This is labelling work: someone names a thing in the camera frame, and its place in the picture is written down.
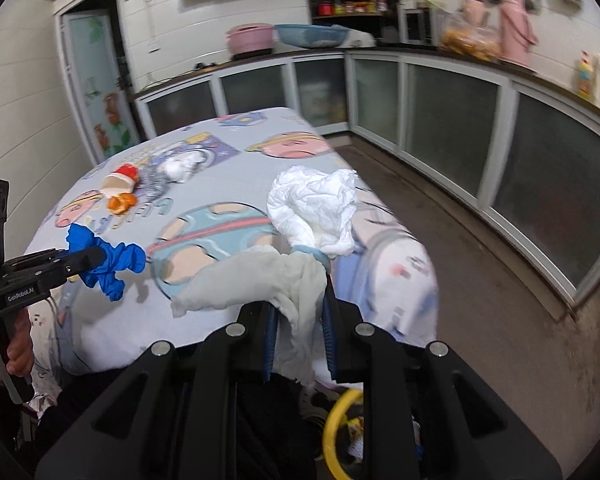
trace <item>orange toy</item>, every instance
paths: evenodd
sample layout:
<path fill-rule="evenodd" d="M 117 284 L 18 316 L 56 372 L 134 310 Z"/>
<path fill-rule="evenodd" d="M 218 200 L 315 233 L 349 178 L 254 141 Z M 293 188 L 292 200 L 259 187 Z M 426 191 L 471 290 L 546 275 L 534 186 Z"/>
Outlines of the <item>orange toy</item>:
<path fill-rule="evenodd" d="M 112 196 L 107 202 L 107 208 L 115 215 L 122 215 L 136 205 L 138 199 L 131 193 L 120 193 Z"/>

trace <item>human hand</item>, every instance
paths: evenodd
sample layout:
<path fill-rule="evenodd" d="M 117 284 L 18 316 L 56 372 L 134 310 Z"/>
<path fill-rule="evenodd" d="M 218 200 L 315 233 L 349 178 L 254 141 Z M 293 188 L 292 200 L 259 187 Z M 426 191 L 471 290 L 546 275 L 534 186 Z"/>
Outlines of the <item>human hand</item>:
<path fill-rule="evenodd" d="M 31 373 L 33 368 L 33 340 L 31 339 L 31 322 L 29 312 L 26 308 L 19 311 L 14 323 L 15 333 L 9 347 L 7 355 L 7 371 L 11 375 L 25 377 Z"/>

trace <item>cartoon bedsheet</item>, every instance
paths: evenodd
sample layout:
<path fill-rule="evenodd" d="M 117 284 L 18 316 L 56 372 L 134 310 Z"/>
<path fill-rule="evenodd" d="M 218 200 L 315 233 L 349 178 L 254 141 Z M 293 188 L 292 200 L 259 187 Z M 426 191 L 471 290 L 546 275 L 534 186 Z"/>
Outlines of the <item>cartoon bedsheet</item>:
<path fill-rule="evenodd" d="M 200 162 L 184 183 L 171 184 L 152 202 L 112 215 L 98 191 L 120 165 L 137 166 L 197 151 Z M 254 244 L 288 251 L 265 213 L 276 175 L 295 164 L 331 173 L 346 163 L 309 124 L 288 108 L 271 108 L 180 128 L 126 150 L 82 177 L 49 212 L 27 252 L 65 248 L 72 222 L 112 244 L 136 243 L 147 254 L 142 274 L 119 273 L 126 289 L 110 302 L 79 279 L 54 291 L 55 304 L 29 309 L 34 339 L 34 385 L 55 397 L 66 373 L 123 367 L 151 343 L 176 346 L 203 340 L 237 317 L 237 310 L 187 312 L 174 319 L 170 298 L 203 266 Z M 352 221 L 356 249 L 337 259 L 332 279 L 339 298 L 360 306 L 366 320 L 405 342 L 424 346 L 435 338 L 437 286 L 426 250 L 366 185 L 358 183 Z M 329 381 L 316 327 L 315 368 Z"/>

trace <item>white cloth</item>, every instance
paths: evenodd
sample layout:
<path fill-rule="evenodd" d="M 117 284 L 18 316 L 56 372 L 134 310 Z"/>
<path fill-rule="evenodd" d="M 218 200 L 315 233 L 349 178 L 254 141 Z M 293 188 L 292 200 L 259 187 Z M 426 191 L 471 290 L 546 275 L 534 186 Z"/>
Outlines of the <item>white cloth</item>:
<path fill-rule="evenodd" d="M 356 172 L 326 174 L 292 166 L 273 181 L 267 214 L 293 247 L 316 248 L 333 259 L 353 252 L 351 217 L 356 212 Z"/>
<path fill-rule="evenodd" d="M 171 310 L 173 317 L 181 317 L 187 310 L 269 301 L 288 320 L 286 326 L 280 321 L 274 371 L 309 386 L 314 382 L 314 326 L 326 285 L 324 267 L 314 257 L 254 246 L 200 269 L 171 300 Z"/>

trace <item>frosted glass cabinet door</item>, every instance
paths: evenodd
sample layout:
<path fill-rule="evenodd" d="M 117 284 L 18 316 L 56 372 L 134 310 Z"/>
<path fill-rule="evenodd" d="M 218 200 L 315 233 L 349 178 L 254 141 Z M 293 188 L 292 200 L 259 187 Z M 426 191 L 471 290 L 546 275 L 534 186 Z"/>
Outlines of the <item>frosted glass cabinet door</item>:
<path fill-rule="evenodd" d="M 280 65 L 247 70 L 221 79 L 230 114 L 286 106 Z"/>
<path fill-rule="evenodd" d="M 394 144 L 398 141 L 398 63 L 357 59 L 358 124 Z"/>
<path fill-rule="evenodd" d="M 311 126 L 347 121 L 343 59 L 296 62 L 300 109 Z"/>
<path fill-rule="evenodd" d="M 208 82 L 187 86 L 147 103 L 157 135 L 216 117 Z"/>
<path fill-rule="evenodd" d="M 494 208 L 577 286 L 600 255 L 600 136 L 520 94 Z"/>
<path fill-rule="evenodd" d="M 410 65 L 404 150 L 476 196 L 497 94 L 498 86 L 493 83 Z"/>

